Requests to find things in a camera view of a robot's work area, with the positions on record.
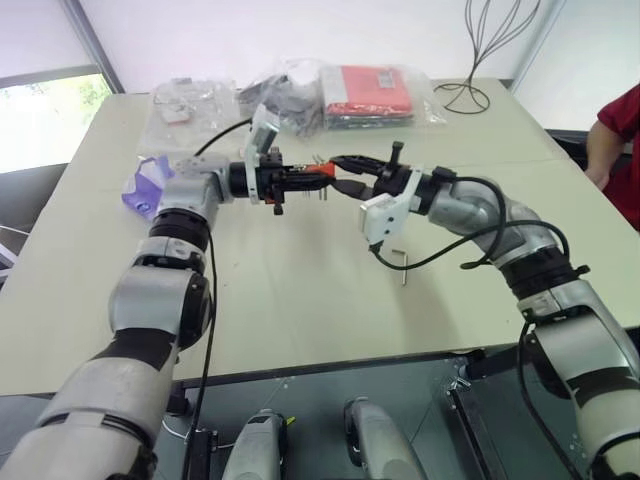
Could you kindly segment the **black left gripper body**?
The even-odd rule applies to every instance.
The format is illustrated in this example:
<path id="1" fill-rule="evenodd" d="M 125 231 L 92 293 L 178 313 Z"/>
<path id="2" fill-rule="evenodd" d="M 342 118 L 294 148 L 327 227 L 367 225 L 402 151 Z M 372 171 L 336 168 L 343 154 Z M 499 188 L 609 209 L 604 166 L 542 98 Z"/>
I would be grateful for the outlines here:
<path id="1" fill-rule="evenodd" d="M 257 169 L 259 198 L 273 207 L 275 216 L 284 214 L 285 195 L 294 191 L 294 173 L 295 167 L 284 163 L 282 152 L 277 146 L 270 147 L 261 155 Z"/>

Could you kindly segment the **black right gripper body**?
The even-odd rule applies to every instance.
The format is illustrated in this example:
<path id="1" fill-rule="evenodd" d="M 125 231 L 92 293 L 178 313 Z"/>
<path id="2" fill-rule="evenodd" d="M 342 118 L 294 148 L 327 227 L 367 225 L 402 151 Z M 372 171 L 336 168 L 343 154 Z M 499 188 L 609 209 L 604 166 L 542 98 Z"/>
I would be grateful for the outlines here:
<path id="1" fill-rule="evenodd" d="M 389 194 L 392 197 L 400 195 L 406 188 L 412 173 L 412 168 L 399 162 L 403 142 L 394 142 L 390 159 L 386 162 L 376 161 L 374 176 L 377 178 L 372 187 L 372 196 Z"/>

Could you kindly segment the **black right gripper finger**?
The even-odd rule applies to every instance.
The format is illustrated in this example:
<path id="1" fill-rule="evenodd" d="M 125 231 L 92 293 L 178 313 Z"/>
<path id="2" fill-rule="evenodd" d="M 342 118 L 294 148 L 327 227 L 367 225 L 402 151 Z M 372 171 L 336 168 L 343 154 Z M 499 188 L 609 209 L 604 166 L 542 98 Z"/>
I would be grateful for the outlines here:
<path id="1" fill-rule="evenodd" d="M 356 200 L 369 200 L 373 197 L 373 189 L 357 180 L 336 179 L 332 187 L 339 193 Z"/>
<path id="2" fill-rule="evenodd" d="M 330 159 L 330 162 L 336 167 L 356 175 L 367 174 L 376 177 L 381 174 L 386 166 L 384 161 L 364 155 L 334 156 Z"/>

